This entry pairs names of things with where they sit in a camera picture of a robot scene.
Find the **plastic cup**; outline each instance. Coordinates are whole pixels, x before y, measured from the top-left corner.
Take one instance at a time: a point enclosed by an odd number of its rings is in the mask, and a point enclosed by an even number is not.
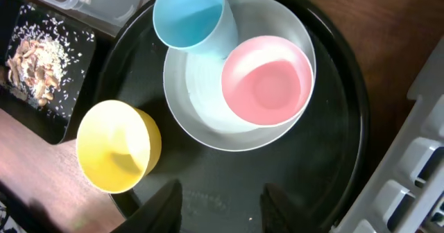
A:
[[[121,101],[95,105],[77,133],[77,157],[98,189],[122,193],[147,175],[160,157],[162,141],[154,120]]]
[[[153,24],[167,46],[207,57],[226,58],[239,42],[226,0],[156,0]]]
[[[222,92],[241,119],[278,126],[303,112],[314,88],[310,61],[294,43],[259,36],[240,44],[225,62]]]

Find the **table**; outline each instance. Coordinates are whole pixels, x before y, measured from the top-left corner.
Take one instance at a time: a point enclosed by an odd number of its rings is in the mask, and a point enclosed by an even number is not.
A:
[[[407,90],[444,35],[444,0],[311,0],[354,49],[370,97],[364,186],[412,103]],[[110,232],[123,222],[107,194],[88,184],[75,142],[50,146],[0,110],[0,180],[40,204],[61,232]]]

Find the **black tray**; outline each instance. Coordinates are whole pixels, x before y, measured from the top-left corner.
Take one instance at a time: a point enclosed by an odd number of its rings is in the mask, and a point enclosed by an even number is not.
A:
[[[126,217],[168,180],[183,185],[183,232],[261,232],[259,196],[281,186],[324,229],[348,208],[367,144],[369,113],[354,54],[331,21],[307,0],[277,0],[307,26],[316,51],[316,86],[299,122],[263,148],[227,153],[194,141],[176,123],[162,88],[167,48],[146,4],[118,34],[99,80],[97,101],[115,98],[150,114],[162,134],[155,169],[133,190],[112,195]]]
[[[54,100],[45,107],[35,108],[13,96],[8,86],[6,88],[0,86],[0,109],[50,144],[74,139],[83,116],[93,105],[95,80],[110,43],[97,36],[89,40],[94,34],[89,26],[65,17],[52,8],[22,0],[6,0],[6,2],[10,8],[4,8],[0,12],[2,17],[6,17],[6,23],[0,25],[1,65],[4,65],[8,57],[13,57],[15,54],[20,39],[14,40],[12,37],[17,35],[16,28],[20,26],[35,24],[53,39],[56,38],[57,33],[53,32],[55,25],[49,21],[52,17],[60,22],[57,25],[58,34],[64,35],[70,42],[70,45],[65,47],[65,50],[68,48],[71,50],[67,51],[67,54],[78,62],[71,60],[71,64],[65,68],[67,73],[62,79],[62,91],[55,91]]]

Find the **pink cup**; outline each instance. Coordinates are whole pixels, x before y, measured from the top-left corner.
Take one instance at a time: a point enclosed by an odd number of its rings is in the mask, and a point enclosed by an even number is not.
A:
[[[228,107],[239,118],[261,127],[278,126],[301,114],[313,88],[307,56],[281,37],[245,41],[223,67],[222,92]]]

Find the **cup rim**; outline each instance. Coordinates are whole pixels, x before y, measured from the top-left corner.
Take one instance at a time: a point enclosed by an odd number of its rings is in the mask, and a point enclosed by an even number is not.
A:
[[[173,45],[171,45],[171,44],[165,42],[165,41],[159,36],[159,33],[157,32],[156,18],[155,18],[155,17],[156,17],[156,13],[157,13],[157,12],[156,12],[156,7],[157,7],[156,3],[157,3],[157,0],[156,0],[156,2],[154,3],[154,7],[153,7],[153,27],[154,27],[154,31],[155,31],[155,33],[156,33],[156,35],[157,35],[157,37],[159,38],[160,41],[162,41],[162,42],[163,42],[165,45],[167,45],[168,47],[171,47],[172,49],[177,49],[177,50],[188,50],[188,49],[192,49],[192,48],[194,48],[194,47],[196,47],[196,46],[200,46],[201,44],[203,44],[204,42],[206,42],[206,41],[208,40],[208,38],[209,38],[211,35],[213,35],[213,34],[215,33],[216,28],[219,27],[220,23],[222,22],[223,13],[225,12],[225,9],[227,8],[227,5],[229,5],[227,0],[223,0],[222,11],[221,11],[221,15],[219,16],[219,20],[217,21],[217,23],[216,23],[216,25],[214,26],[214,28],[213,28],[213,30],[211,31],[211,33],[209,33],[209,34],[207,35],[207,37],[205,37],[203,40],[201,40],[200,42],[198,42],[198,43],[196,43],[196,44],[194,44],[194,45],[191,45],[191,46],[182,46],[182,47],[181,47],[181,46],[173,46]]]
[[[118,103],[118,104],[120,104],[120,105],[125,105],[126,107],[128,107],[128,108],[130,108],[132,111],[134,111],[135,114],[136,114],[137,116],[140,117],[140,115],[137,113],[137,111],[134,109],[134,107],[132,107],[131,105],[129,105],[129,104],[123,102],[123,101],[118,101],[118,100],[106,100],[106,101],[101,101],[100,103],[97,103],[97,104],[94,105],[91,109],[89,109],[89,111],[91,111],[91,110],[92,110],[94,107],[96,107],[97,105],[99,105],[99,104],[103,104],[103,103]],[[91,181],[91,179],[88,177],[88,175],[86,175],[85,170],[83,169],[82,164],[80,163],[79,152],[78,152],[78,151],[79,151],[79,149],[78,149],[78,139],[79,139],[79,137],[78,137],[78,136],[79,136],[79,134],[80,134],[80,129],[81,129],[82,124],[84,123],[84,121],[85,121],[85,120],[82,119],[82,121],[81,121],[81,123],[80,123],[80,125],[79,125],[79,127],[78,127],[78,130],[77,130],[77,138],[76,138],[76,158],[77,158],[77,164],[78,164],[78,166],[80,167],[80,169],[81,169],[81,171],[82,171],[82,174],[83,174],[83,176],[85,177],[85,179],[86,179],[86,180],[87,180],[87,181],[88,181],[93,187],[97,188],[98,190],[100,190],[100,191],[102,191],[102,192],[109,193],[109,194],[119,194],[119,193],[123,193],[123,192],[129,191],[129,190],[131,190],[132,188],[134,188],[134,186],[135,186],[137,183],[139,183],[140,180],[142,180],[142,178],[144,178],[144,176],[145,176],[146,169],[148,168],[148,165],[149,165],[149,159],[151,158],[151,146],[150,146],[150,158],[148,159],[148,161],[147,161],[147,163],[146,163],[146,166],[145,166],[144,171],[142,172],[142,174],[140,175],[140,177],[137,178],[137,181],[136,181],[134,184],[132,184],[132,185],[130,185],[128,188],[122,189],[122,190],[120,190],[120,191],[108,191],[108,190],[105,190],[104,188],[101,188],[101,187],[97,186],[96,184],[94,184],[94,183]],[[148,139],[149,139],[150,135],[149,135],[148,128],[146,128],[146,126],[144,126],[143,128],[145,128],[145,131],[146,131],[147,137],[148,137]]]
[[[261,38],[261,37],[273,37],[273,38],[278,38],[279,40],[286,40],[286,41],[290,42],[292,45],[294,45],[295,48],[301,53],[302,58],[303,58],[303,59],[305,60],[305,62],[308,64],[308,66],[309,66],[309,72],[310,72],[310,78],[311,78],[310,92],[309,92],[309,95],[308,95],[308,97],[307,97],[307,100],[304,102],[304,105],[303,105],[303,106],[298,110],[298,112],[296,112],[291,118],[286,119],[285,121],[282,121],[282,122],[279,122],[279,123],[276,123],[276,124],[272,124],[272,125],[259,125],[259,124],[253,123],[253,122],[249,122],[249,121],[247,121],[247,120],[245,120],[245,119],[242,119],[242,118],[241,118],[236,112],[233,111],[233,113],[234,113],[239,119],[241,119],[243,122],[245,122],[245,123],[248,124],[248,125],[251,125],[251,126],[257,126],[257,127],[259,127],[259,128],[272,128],[272,127],[275,127],[275,126],[281,126],[281,125],[283,125],[283,124],[285,124],[285,123],[288,123],[288,122],[290,122],[291,120],[295,119],[297,116],[302,115],[302,113],[303,113],[303,112],[305,111],[305,109],[307,108],[307,106],[308,106],[308,104],[309,104],[309,102],[310,102],[310,100],[311,100],[311,96],[312,96],[312,94],[313,94],[313,91],[314,91],[314,84],[315,84],[315,83],[314,83],[314,72],[313,72],[313,68],[312,68],[312,66],[311,66],[310,60],[308,59],[307,55],[304,53],[304,51],[303,51],[298,45],[294,44],[293,42],[291,42],[291,41],[289,41],[289,40],[287,40],[287,39],[285,39],[285,38],[283,38],[283,37],[274,36],[274,35],[260,35],[260,36],[256,36],[256,37],[250,38],[250,39],[246,40],[245,42],[242,42],[242,43],[239,44],[239,45],[238,45],[233,51],[230,52],[230,54],[228,55],[228,57],[227,57],[226,60],[225,60],[224,66],[225,66],[226,62],[228,61],[228,59],[230,59],[230,57],[232,57],[232,55],[233,55],[233,53],[236,51],[236,49],[238,49],[242,44],[246,44],[247,42],[249,42],[249,41],[251,41],[251,40],[257,40],[258,38]],[[223,99],[224,99],[224,101],[225,101],[225,102],[227,103],[227,105],[228,105],[228,102],[227,102],[226,99],[225,99],[225,95],[223,96]]]

